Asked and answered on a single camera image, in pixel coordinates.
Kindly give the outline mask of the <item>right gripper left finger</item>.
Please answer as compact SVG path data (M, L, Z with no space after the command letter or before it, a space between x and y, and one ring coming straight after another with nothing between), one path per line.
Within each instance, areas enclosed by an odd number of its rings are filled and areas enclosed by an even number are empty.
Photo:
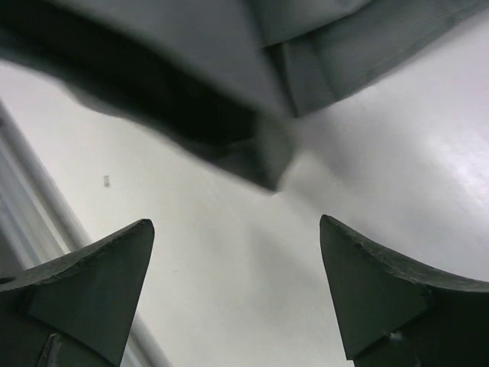
M1 279L3 366L119 366L154 244L141 219Z

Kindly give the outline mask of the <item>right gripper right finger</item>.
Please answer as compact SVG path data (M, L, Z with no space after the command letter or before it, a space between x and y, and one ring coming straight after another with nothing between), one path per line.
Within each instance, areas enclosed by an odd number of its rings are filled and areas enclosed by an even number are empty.
M488 284L433 268L324 215L320 247L347 360L486 366Z

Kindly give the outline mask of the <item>grey pleated skirt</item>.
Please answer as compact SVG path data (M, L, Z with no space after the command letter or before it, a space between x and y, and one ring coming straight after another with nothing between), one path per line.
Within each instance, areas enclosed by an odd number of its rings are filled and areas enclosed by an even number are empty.
M290 119L363 89L486 1L3 1L1 57L276 190Z

